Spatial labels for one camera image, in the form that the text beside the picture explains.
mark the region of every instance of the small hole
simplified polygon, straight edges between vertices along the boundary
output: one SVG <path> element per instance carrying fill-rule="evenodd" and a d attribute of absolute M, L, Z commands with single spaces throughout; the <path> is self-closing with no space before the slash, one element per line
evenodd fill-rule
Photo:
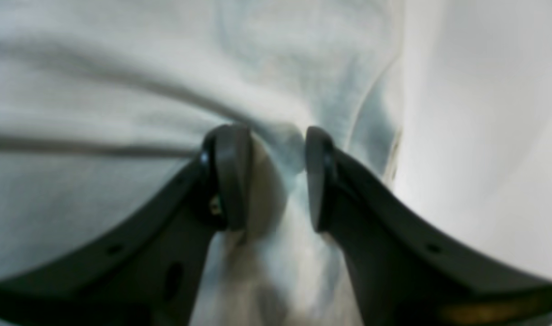
<path fill-rule="evenodd" d="M 166 274 L 166 283 L 164 283 L 164 300 L 170 301 L 175 297 L 179 286 L 181 285 L 181 279 L 183 278 L 183 266 L 180 263 L 173 263 L 169 266 Z"/>
<path fill-rule="evenodd" d="M 114 254 L 118 254 L 123 250 L 122 244 L 114 244 L 113 246 L 110 246 L 105 250 L 109 256 L 112 256 Z"/>
<path fill-rule="evenodd" d="M 441 247 L 436 245 L 436 244 L 427 244 L 427 250 L 429 250 L 433 254 L 440 254 L 441 253 Z"/>

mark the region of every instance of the wrinkled fabric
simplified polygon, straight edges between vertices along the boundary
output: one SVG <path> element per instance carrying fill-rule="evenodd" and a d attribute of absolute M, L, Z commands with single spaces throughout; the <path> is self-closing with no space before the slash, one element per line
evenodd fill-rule
<path fill-rule="evenodd" d="M 360 325 L 309 222 L 304 137 L 390 185 L 401 32 L 399 0 L 0 0 L 0 279 L 115 227 L 241 122 L 247 232 L 212 240 L 191 324 Z"/>

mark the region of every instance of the hole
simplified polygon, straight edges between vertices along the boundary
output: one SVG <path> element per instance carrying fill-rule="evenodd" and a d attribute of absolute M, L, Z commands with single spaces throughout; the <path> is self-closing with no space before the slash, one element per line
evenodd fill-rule
<path fill-rule="evenodd" d="M 107 252 L 109 256 L 113 256 L 114 254 L 118 254 L 122 250 L 123 250 L 122 244 L 114 244 L 113 246 L 109 246 L 107 250 L 105 250 L 105 252 Z"/>
<path fill-rule="evenodd" d="M 442 251 L 441 247 L 436 244 L 427 244 L 427 250 L 429 250 L 433 254 L 440 254 Z"/>
<path fill-rule="evenodd" d="M 181 279 L 183 278 L 183 266 L 175 262 L 168 268 L 166 274 L 166 283 L 164 283 L 164 300 L 170 301 L 175 297 L 179 286 L 181 285 Z"/>

